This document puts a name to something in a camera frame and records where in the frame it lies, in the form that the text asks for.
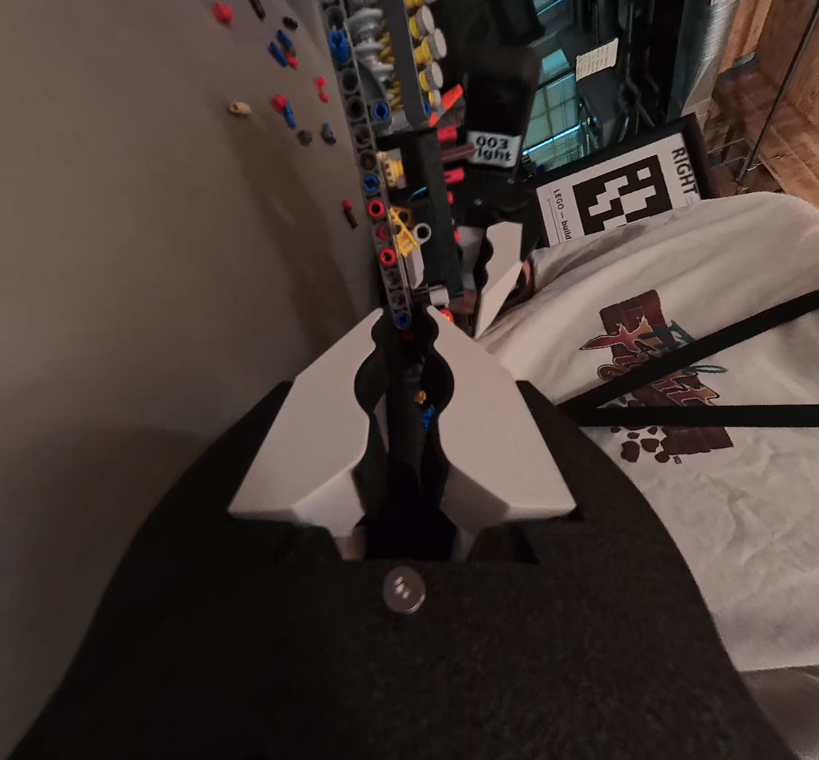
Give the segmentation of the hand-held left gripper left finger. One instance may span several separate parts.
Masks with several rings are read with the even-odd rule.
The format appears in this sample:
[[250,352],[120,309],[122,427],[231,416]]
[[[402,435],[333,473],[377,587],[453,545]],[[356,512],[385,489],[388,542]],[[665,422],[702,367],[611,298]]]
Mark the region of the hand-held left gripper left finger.
[[322,528],[343,560],[364,559],[360,523],[385,491],[390,328],[376,308],[295,378],[230,516]]

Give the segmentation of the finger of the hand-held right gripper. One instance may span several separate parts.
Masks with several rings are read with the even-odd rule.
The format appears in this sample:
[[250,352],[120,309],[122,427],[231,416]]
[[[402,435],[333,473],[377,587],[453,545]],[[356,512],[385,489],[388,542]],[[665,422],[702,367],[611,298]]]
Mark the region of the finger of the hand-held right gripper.
[[495,223],[486,229],[476,261],[479,292],[510,292],[522,268],[520,223]]
[[477,300],[473,319],[473,339],[481,337],[499,315],[507,299],[517,289],[523,263],[511,264],[507,269],[490,270],[486,267],[486,283]]

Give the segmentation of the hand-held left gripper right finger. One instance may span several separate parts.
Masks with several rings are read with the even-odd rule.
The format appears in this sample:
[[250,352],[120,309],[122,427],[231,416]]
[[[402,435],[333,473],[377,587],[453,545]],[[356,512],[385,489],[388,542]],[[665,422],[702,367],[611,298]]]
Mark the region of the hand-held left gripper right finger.
[[433,306],[425,393],[444,458],[439,507],[454,525],[452,560],[509,522],[568,516],[577,503],[513,375]]

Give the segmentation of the multicoloured lego chassis assembly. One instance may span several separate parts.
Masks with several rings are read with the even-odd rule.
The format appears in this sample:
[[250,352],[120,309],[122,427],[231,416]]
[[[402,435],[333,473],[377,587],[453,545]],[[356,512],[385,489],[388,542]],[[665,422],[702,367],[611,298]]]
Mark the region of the multicoloured lego chassis assembly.
[[360,201],[354,204],[356,221],[365,223],[376,257],[383,318],[376,335],[386,354],[391,387],[395,388],[406,374],[401,331],[412,325],[412,294],[400,250],[396,242],[396,225],[390,212],[381,165],[376,153],[378,123],[376,111],[386,121],[390,111],[386,103],[370,100],[365,89],[363,69],[354,58],[346,0],[317,0],[320,5],[321,30],[330,51],[335,80],[341,92],[345,122],[354,147],[359,175]]

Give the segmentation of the scattered small lego pins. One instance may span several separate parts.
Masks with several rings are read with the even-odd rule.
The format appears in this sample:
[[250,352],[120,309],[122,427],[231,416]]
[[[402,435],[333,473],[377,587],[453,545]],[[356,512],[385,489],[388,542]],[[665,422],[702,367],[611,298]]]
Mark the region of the scattered small lego pins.
[[[260,20],[265,19],[265,11],[263,6],[261,5],[260,0],[248,0],[253,9],[254,13]],[[214,2],[211,6],[211,12],[217,22],[220,23],[222,26],[229,27],[233,22],[233,14],[232,9],[229,5]],[[297,70],[299,67],[299,61],[297,57],[296,47],[293,44],[292,38],[288,35],[284,29],[278,29],[275,39],[270,42],[268,46],[269,54],[278,62],[283,68],[291,68]],[[314,79],[314,86],[317,90],[317,96],[319,100],[324,103],[330,102],[330,97],[328,93],[328,81],[327,79],[320,75]],[[297,128],[296,118],[294,117],[292,106],[289,103],[289,100],[281,94],[276,94],[271,99],[271,107],[275,110],[278,114],[280,114],[283,119],[286,121],[288,127],[291,130],[296,131],[297,138],[302,145],[309,145],[312,142],[311,133],[304,130],[299,130]],[[321,129],[321,138],[322,140],[328,145],[335,145],[337,143],[337,138],[334,134],[333,128],[329,122],[325,122],[322,124]],[[358,222],[354,216],[354,205],[352,201],[344,199],[342,201],[342,210],[343,215],[345,216],[347,222],[350,224],[352,229],[356,229],[358,227]]]

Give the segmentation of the orange traffic cone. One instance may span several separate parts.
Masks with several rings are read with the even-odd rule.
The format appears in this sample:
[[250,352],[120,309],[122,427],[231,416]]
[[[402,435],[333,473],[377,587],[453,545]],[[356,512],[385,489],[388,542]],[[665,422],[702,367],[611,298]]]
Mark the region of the orange traffic cone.
[[441,103],[429,118],[429,124],[435,128],[456,127],[458,129],[465,121],[466,101],[464,87],[456,84],[441,96]]

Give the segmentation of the black framed marker sign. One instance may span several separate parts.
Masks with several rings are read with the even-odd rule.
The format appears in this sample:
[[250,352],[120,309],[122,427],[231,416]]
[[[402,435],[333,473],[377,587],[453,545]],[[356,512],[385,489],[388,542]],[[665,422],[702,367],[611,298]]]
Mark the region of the black framed marker sign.
[[548,246],[607,233],[714,197],[696,115],[689,114],[539,175]]

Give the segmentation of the white paper note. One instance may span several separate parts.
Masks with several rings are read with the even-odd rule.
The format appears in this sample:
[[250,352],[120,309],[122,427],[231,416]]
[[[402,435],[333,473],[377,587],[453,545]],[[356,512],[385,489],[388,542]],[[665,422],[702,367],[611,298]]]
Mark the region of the white paper note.
[[594,49],[577,55],[574,70],[576,81],[579,82],[603,70],[614,68],[618,61],[618,55],[618,37],[614,37]]

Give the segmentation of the silver air duct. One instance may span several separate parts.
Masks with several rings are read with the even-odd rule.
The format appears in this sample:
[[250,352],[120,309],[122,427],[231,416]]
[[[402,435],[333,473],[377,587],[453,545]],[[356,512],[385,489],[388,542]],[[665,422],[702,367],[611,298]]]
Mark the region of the silver air duct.
[[707,0],[685,0],[667,122],[690,114],[700,123],[704,121],[734,15],[730,2],[710,5]]

